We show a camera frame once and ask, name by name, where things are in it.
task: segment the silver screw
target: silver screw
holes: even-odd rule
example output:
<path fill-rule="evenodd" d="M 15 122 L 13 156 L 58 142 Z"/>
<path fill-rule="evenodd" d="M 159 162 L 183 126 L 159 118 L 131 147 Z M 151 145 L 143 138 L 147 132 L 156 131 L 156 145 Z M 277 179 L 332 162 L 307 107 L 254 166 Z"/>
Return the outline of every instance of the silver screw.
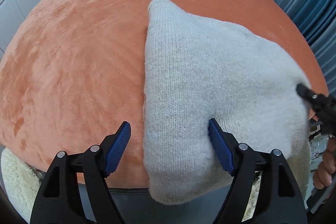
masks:
<path fill-rule="evenodd" d="M 99 150 L 99 145 L 92 145 L 90 147 L 91 152 L 97 152 Z"/>
<path fill-rule="evenodd" d="M 273 153 L 275 156 L 281 156 L 281 151 L 279 149 L 274 149 Z"/>
<path fill-rule="evenodd" d="M 238 147 L 240 150 L 243 150 L 243 151 L 249 148 L 246 143 L 240 143 Z"/>
<path fill-rule="evenodd" d="M 64 151 L 60 151 L 57 153 L 57 157 L 58 158 L 63 158 L 65 156 L 65 152 Z"/>

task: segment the human hand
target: human hand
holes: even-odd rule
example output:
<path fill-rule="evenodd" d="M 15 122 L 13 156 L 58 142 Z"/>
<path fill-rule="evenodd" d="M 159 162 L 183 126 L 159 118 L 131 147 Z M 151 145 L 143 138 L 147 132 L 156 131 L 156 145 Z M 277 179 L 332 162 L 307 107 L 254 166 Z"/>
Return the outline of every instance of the human hand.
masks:
<path fill-rule="evenodd" d="M 336 160 L 333 154 L 336 152 L 336 138 L 330 138 L 327 149 L 323 152 L 323 161 L 313 175 L 313 184 L 317 189 L 323 189 L 332 183 L 331 174 L 336 172 Z"/>

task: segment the gray knitted garment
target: gray knitted garment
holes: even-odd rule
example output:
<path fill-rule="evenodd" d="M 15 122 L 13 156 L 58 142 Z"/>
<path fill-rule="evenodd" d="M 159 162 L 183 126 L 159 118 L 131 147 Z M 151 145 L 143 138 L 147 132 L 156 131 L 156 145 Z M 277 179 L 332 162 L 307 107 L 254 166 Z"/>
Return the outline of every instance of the gray knitted garment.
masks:
<path fill-rule="evenodd" d="M 310 84 L 284 49 L 169 0 L 153 0 L 148 13 L 143 145 L 156 201 L 184 203 L 231 183 L 208 137 L 211 118 L 257 151 L 290 158 L 307 148 L 308 109 L 296 85 Z M 298 158 L 306 180 L 310 155 Z"/>

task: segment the blue gripper pad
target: blue gripper pad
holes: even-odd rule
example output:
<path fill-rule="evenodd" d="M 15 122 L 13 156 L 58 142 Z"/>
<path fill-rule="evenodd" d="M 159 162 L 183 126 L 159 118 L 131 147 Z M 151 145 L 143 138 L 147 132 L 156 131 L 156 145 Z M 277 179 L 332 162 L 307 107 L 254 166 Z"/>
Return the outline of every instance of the blue gripper pad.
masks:
<path fill-rule="evenodd" d="M 127 122 L 119 132 L 110 150 L 106 153 L 104 169 L 106 176 L 109 176 L 117 169 L 130 137 L 131 125 Z"/>
<path fill-rule="evenodd" d="M 235 171 L 234 167 L 234 159 L 231 150 L 228 145 L 225 143 L 219 129 L 216 127 L 215 123 L 210 120 L 209 121 L 209 136 L 212 143 L 212 146 L 215 150 L 215 153 L 219 159 L 222 168 L 229 172 L 230 175 Z"/>

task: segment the orange blanket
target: orange blanket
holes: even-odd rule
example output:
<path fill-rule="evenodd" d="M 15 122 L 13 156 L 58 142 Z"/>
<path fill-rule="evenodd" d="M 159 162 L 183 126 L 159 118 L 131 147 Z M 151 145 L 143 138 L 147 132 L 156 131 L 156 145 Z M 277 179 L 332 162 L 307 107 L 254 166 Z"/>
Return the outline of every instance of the orange blanket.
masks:
<path fill-rule="evenodd" d="M 144 45 L 151 0 L 42 0 L 0 63 L 0 142 L 46 171 L 56 153 L 84 152 L 122 121 L 132 137 L 109 187 L 148 186 L 142 163 Z M 316 92 L 320 67 L 272 0 L 171 0 L 187 12 L 241 24 L 282 46 Z M 84 178 L 78 175 L 79 182 Z"/>

